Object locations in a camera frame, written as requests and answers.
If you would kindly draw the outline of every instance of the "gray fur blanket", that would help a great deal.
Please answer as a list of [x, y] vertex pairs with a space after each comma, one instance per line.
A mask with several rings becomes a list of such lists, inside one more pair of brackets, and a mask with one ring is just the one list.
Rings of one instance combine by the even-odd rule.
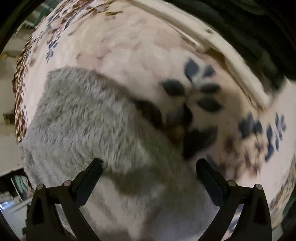
[[49, 73], [20, 148], [34, 188], [61, 185], [94, 158], [103, 160], [103, 175], [81, 207], [102, 241], [198, 240], [217, 213], [168, 139], [124, 89], [94, 71]]

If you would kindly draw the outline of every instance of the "furry cloth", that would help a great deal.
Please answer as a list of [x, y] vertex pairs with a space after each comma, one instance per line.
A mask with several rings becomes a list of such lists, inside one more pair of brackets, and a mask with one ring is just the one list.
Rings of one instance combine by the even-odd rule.
[[198, 240], [217, 213], [168, 139], [124, 89], [94, 71], [49, 73], [20, 148], [34, 188], [59, 186], [94, 158], [103, 160], [103, 175], [81, 207], [103, 241]]

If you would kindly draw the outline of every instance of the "fluffy gray fabric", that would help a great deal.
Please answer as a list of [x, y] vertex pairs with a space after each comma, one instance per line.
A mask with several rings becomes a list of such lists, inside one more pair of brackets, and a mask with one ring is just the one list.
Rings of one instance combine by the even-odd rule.
[[94, 158], [104, 161], [81, 208], [102, 241], [196, 241], [217, 212], [181, 155], [142, 118], [126, 91], [94, 71], [65, 67], [48, 75], [20, 148], [34, 188], [61, 185]]

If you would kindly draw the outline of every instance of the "gray towel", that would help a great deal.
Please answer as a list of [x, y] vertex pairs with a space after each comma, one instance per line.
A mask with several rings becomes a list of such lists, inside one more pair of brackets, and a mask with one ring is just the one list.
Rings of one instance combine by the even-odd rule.
[[124, 89], [94, 71], [49, 73], [20, 148], [34, 188], [61, 185], [94, 158], [104, 161], [81, 207], [103, 241], [197, 240], [217, 213], [167, 138], [143, 119]]

